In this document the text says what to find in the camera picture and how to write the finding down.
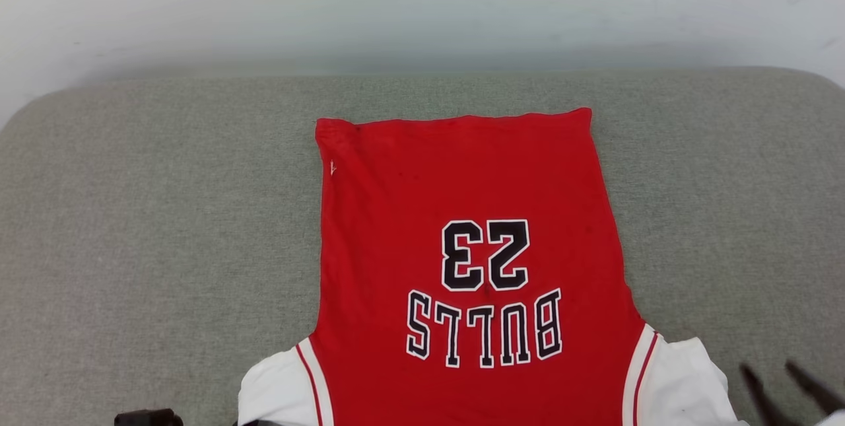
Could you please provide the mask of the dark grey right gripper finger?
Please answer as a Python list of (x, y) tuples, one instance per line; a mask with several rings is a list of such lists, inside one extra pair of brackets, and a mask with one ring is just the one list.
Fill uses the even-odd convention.
[(844, 399), (827, 384), (809, 374), (793, 360), (787, 360), (786, 371), (800, 390), (826, 415), (844, 410)]
[(749, 390), (749, 395), (763, 425), (784, 425), (784, 414), (778, 410), (773, 401), (766, 395), (763, 383), (749, 365), (740, 365), (743, 383)]

